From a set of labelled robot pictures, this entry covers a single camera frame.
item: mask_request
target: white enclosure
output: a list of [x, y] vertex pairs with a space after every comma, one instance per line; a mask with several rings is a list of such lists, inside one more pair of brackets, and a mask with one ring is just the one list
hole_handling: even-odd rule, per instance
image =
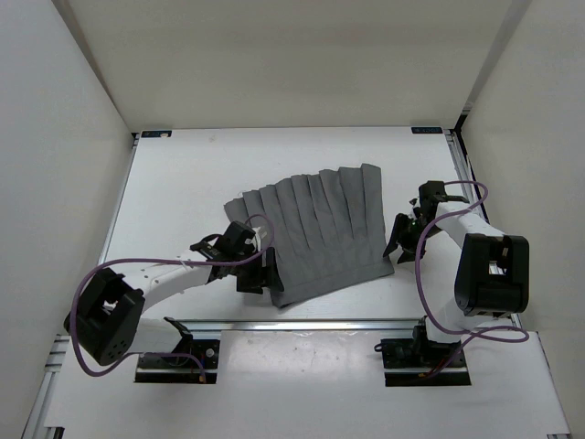
[[530, 306], [572, 432], [585, 436], [585, 3], [535, 0], [463, 126], [496, 227], [530, 241]]
[[56, 3], [140, 131], [453, 128], [513, 2]]
[[[270, 377], [255, 386], [260, 373], [246, 364], [257, 353], [253, 347], [292, 343], [291, 334], [270, 340], [268, 333], [232, 331], [222, 339], [233, 357], [220, 365], [225, 381], [215, 389], [135, 391], [132, 361], [96, 381], [82, 376], [68, 355], [49, 420], [69, 426], [66, 438], [103, 437], [100, 428], [108, 421], [106, 436], [193, 437], [198, 429], [202, 437], [272, 438], [294, 430], [284, 409], [298, 402], [300, 432], [314, 432], [314, 438], [333, 431], [337, 437], [532, 439], [568, 431], [556, 391], [574, 437], [585, 437], [581, 0], [52, 3], [0, 4], [0, 436], [21, 437], [51, 341], [64, 332], [73, 289], [102, 250], [109, 259], [173, 256], [203, 235], [223, 231], [228, 221], [222, 206], [241, 190], [362, 162], [382, 167], [389, 235], [394, 216], [409, 209], [419, 184], [456, 179], [453, 159], [464, 161], [452, 156], [444, 136], [414, 136], [408, 127], [452, 129], [473, 104], [463, 125], [466, 151], [477, 179], [491, 190], [490, 221], [530, 242], [531, 299], [523, 323], [539, 334], [519, 348], [470, 346], [470, 371], [481, 393], [384, 392], [379, 377], [366, 375], [382, 373], [379, 365], [354, 362], [365, 352], [358, 341], [379, 336], [366, 332], [345, 345], [344, 366], [307, 351], [288, 358], [296, 361], [292, 377], [279, 375], [282, 366], [267, 360], [263, 372]], [[133, 157], [130, 132], [159, 128], [174, 131], [167, 139], [140, 140], [123, 191]], [[452, 294], [459, 255], [443, 235], [433, 238], [423, 260], [433, 307]], [[234, 286], [224, 280], [187, 291], [149, 316], [286, 325], [405, 321], [423, 314], [409, 265], [285, 310], [272, 307], [266, 296], [235, 293]], [[305, 342], [326, 353], [327, 337], [339, 335], [332, 334]], [[251, 337], [258, 339], [248, 345]], [[310, 370], [310, 379], [298, 369]], [[330, 374], [344, 380], [338, 393], [327, 388]], [[120, 391], [113, 401], [112, 388]], [[357, 396], [358, 388], [368, 392]], [[81, 398], [82, 390], [95, 392], [96, 399]], [[279, 403], [274, 391], [288, 391], [290, 401]], [[191, 402], [201, 392], [217, 407], [197, 406], [200, 412], [193, 414]], [[316, 405], [304, 404], [307, 392]], [[404, 398], [400, 403], [397, 395]], [[280, 415], [242, 429], [255, 414], [254, 406], [241, 409], [244, 398], [274, 405]], [[320, 413], [319, 402], [329, 402], [331, 410]], [[371, 411], [354, 412], [357, 402]], [[407, 425], [422, 405], [435, 422]], [[121, 426], [126, 418], [116, 410], [147, 413], [147, 421], [139, 429]], [[212, 424], [213, 413], [231, 421]], [[339, 430], [320, 423], [321, 414]], [[382, 415], [388, 418], [380, 420]], [[348, 420], [369, 423], [370, 434], [355, 432]], [[492, 420], [500, 423], [487, 423]], [[33, 437], [30, 429], [26, 433]], [[41, 430], [33, 433], [34, 439], [44, 437]]]
[[0, 436], [20, 437], [132, 137], [46, 1], [0, 2]]

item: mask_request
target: black mount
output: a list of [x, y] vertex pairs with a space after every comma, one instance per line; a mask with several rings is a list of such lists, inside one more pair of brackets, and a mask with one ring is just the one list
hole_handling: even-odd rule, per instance
[[422, 319], [412, 330], [412, 338], [384, 338], [375, 346], [382, 353], [386, 387], [469, 385], [469, 374], [463, 352], [457, 354], [448, 366], [460, 369], [457, 373], [439, 374], [435, 378], [421, 380], [419, 372], [405, 372], [403, 369], [420, 368], [430, 370], [446, 360], [461, 345], [458, 343], [437, 343], [427, 338], [427, 330]]
[[[455, 301], [466, 316], [506, 317], [528, 305], [528, 241], [522, 236], [465, 235]], [[497, 267], [503, 274], [490, 273]]]
[[[233, 221], [223, 235], [209, 235], [193, 244], [190, 250], [203, 254], [208, 261], [242, 261], [255, 252], [251, 243], [255, 234], [246, 224]], [[243, 265], [213, 267], [207, 282], [234, 275], [238, 278], [238, 291], [261, 293], [262, 287], [282, 291], [274, 249], [270, 247], [262, 256]], [[112, 364], [128, 350], [143, 312], [144, 292], [132, 289], [123, 277], [110, 268], [99, 270], [81, 294], [78, 304], [80, 344], [101, 366]], [[69, 333], [69, 315], [64, 327]]]

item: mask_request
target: pleated fabric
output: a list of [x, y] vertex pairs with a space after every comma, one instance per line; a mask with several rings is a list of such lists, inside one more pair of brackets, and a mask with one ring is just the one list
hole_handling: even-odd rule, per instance
[[[275, 229], [273, 246], [284, 291], [271, 291], [278, 307], [394, 273], [382, 253], [386, 228], [382, 174], [377, 166], [325, 169], [292, 176], [227, 203], [229, 220], [262, 213]], [[264, 226], [262, 218], [252, 227]], [[270, 237], [262, 239], [268, 243]]]

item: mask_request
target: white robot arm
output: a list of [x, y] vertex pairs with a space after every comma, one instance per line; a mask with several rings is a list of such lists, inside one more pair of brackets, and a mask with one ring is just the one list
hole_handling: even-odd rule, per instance
[[[441, 181], [429, 181], [411, 201], [410, 215], [398, 214], [385, 254], [403, 250], [399, 263], [415, 260], [423, 230], [439, 220], [427, 238], [446, 231], [462, 249], [454, 296], [433, 313], [437, 323], [452, 331], [472, 330], [487, 320], [523, 312], [528, 303], [528, 242], [507, 236], [469, 210], [467, 199], [449, 196]], [[454, 212], [463, 211], [460, 215]], [[424, 255], [423, 242], [421, 257]], [[453, 344], [461, 335], [448, 334], [425, 318], [430, 342]]]
[[[237, 290], [244, 293], [261, 294], [263, 287], [282, 291], [274, 249], [261, 252], [260, 234], [234, 221], [223, 235], [210, 235], [191, 245], [176, 262], [170, 261], [173, 264], [161, 261], [119, 273], [110, 267], [100, 269], [79, 297], [77, 339], [101, 366], [127, 353], [171, 352], [184, 335], [181, 326], [171, 318], [141, 319], [153, 305], [228, 275], [237, 277]], [[260, 257], [253, 257], [259, 252]], [[70, 332], [70, 315], [64, 326]]]

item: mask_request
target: purple cable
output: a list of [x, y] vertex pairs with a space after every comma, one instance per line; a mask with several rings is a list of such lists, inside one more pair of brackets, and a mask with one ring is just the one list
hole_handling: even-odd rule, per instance
[[[500, 341], [500, 342], [503, 342], [503, 343], [523, 343], [523, 342], [527, 341], [530, 338], [530, 335], [524, 329], [522, 329], [520, 327], [507, 327], [507, 326], [487, 327], [487, 328], [478, 330], [477, 332], [468, 331], [468, 330], [453, 330], [453, 329], [449, 329], [449, 328], [444, 327], [443, 325], [441, 325], [441, 323], [439, 323], [439, 321], [437, 320], [437, 318], [432, 314], [431, 308], [429, 307], [429, 303], [427, 302], [427, 299], [424, 296], [424, 292], [422, 291], [422, 279], [420, 278], [420, 255], [422, 254], [422, 246], [424, 244], [424, 241], [427, 238], [427, 235], [429, 234], [429, 232], [431, 231], [431, 229], [439, 221], [444, 220], [444, 219], [449, 218], [449, 217], [454, 217], [454, 216], [457, 216], [457, 215], [463, 215], [465, 213], [468, 213], [468, 212], [472, 211], [473, 209], [475, 209], [476, 207], [478, 207], [482, 203], [484, 203], [484, 201], [485, 201], [485, 199], [487, 198], [487, 195], [488, 195], [487, 186], [484, 185], [483, 183], [479, 183], [477, 181], [471, 181], [471, 180], [448, 181], [448, 182], [445, 183], [445, 186], [448, 186], [448, 185], [458, 185], [458, 184], [471, 184], [471, 185], [479, 186], [479, 187], [481, 187], [484, 190], [484, 194], [483, 194], [483, 196], [478, 201], [474, 202], [469, 208], [462, 209], [462, 210], [457, 210], [457, 211], [454, 211], [454, 212], [445, 213], [444, 215], [440, 215], [439, 217], [437, 217], [434, 220], [432, 220], [429, 224], [427, 224], [427, 227], [425, 227], [424, 230], [422, 231], [422, 234], [420, 235], [420, 238], [419, 238], [419, 242], [417, 244], [417, 250], [416, 250], [415, 259], [414, 259], [414, 273], [415, 273], [415, 278], [416, 278], [416, 283], [417, 283], [417, 290], [419, 291], [420, 303], [422, 304], [422, 307], [424, 308], [424, 311], [425, 311], [427, 317], [429, 318], [429, 320], [440, 331], [444, 332], [445, 334], [450, 334], [452, 336], [469, 335], [469, 338], [467, 340], [465, 340], [455, 350], [455, 352], [453, 352], [451, 354], [451, 356], [447, 359], [447, 361], [445, 361], [445, 363], [442, 366], [440, 366], [433, 373], [431, 373], [427, 377], [425, 377], [425, 379], [434, 377], [439, 372], [441, 372], [441, 370], [443, 370], [447, 366], [449, 366], [449, 364], [455, 359], [455, 357], [457, 356], [457, 354], [459, 354], [463, 350], [463, 347], [465, 345], [467, 345], [470, 341], [472, 341], [474, 338], [479, 337], [479, 338], [483, 338], [483, 339], [486, 339], [486, 340]], [[510, 338], [492, 337], [492, 336], [487, 336], [487, 335], [484, 334], [484, 333], [486, 333], [488, 331], [496, 331], [496, 330], [506, 330], [506, 331], [520, 332], [524, 336], [522, 338], [511, 338], [510, 339]]]
[[245, 263], [254, 261], [257, 258], [260, 258], [274, 242], [274, 225], [272, 224], [272, 221], [267, 216], [262, 215], [260, 213], [257, 213], [255, 215], [249, 216], [248, 219], [246, 219], [246, 222], [248, 223], [252, 218], [256, 218], [256, 217], [264, 218], [264, 220], [268, 223], [268, 227], [271, 231], [271, 239], [268, 242], [268, 244], [266, 244], [266, 246], [263, 249], [261, 249], [259, 252], [254, 253], [249, 258], [243, 259], [241, 261], [236, 261], [236, 262], [209, 262], [209, 261], [193, 262], [193, 261], [178, 261], [178, 260], [173, 260], [173, 259], [156, 259], [156, 258], [154, 258], [154, 259], [152, 259], [152, 258], [123, 258], [123, 259], [115, 259], [113, 261], [107, 261], [107, 262], [101, 263], [97, 267], [94, 267], [89, 273], [87, 273], [83, 277], [83, 279], [81, 280], [77, 289], [75, 290], [75, 294], [73, 295], [73, 302], [71, 304], [71, 312], [69, 315], [69, 332], [71, 334], [71, 344], [73, 345], [73, 352], [75, 353], [75, 357], [76, 357], [77, 361], [79, 362], [81, 369], [89, 376], [97, 378], [97, 377], [103, 377], [104, 375], [107, 375], [108, 373], [110, 373], [111, 371], [116, 369], [118, 366], [120, 366], [120, 364], [125, 359], [129, 358], [132, 355], [148, 355], [148, 356], [157, 356], [157, 357], [183, 357], [183, 358], [192, 359], [193, 361], [195, 361], [195, 363], [199, 367], [199, 373], [203, 379], [202, 381], [206, 382], [205, 371], [203, 369], [203, 365], [201, 364], [201, 361], [199, 361], [199, 359], [197, 357], [195, 357], [194, 355], [186, 354], [186, 353], [175, 353], [174, 354], [172, 352], [132, 352], [129, 354], [124, 354], [120, 359], [118, 359], [115, 363], [113, 363], [107, 369], [99, 370], [99, 371], [90, 369], [90, 367], [85, 362], [85, 359], [83, 359], [83, 355], [81, 353], [81, 348], [80, 348], [80, 340], [79, 340], [78, 335], [77, 335], [77, 307], [78, 307], [78, 304], [80, 302], [80, 296], [81, 296], [81, 293], [83, 292], [83, 290], [85, 289], [87, 283], [95, 275], [95, 273], [97, 273], [99, 270], [101, 270], [103, 268], [111, 267], [112, 265], [117, 265], [119, 263], [145, 262], [145, 263], [160, 263], [160, 264], [165, 264], [165, 265], [187, 265], [187, 266], [192, 266], [192, 267], [209, 266], [209, 265], [213, 266], [213, 267], [237, 267], [239, 265], [243, 265]]

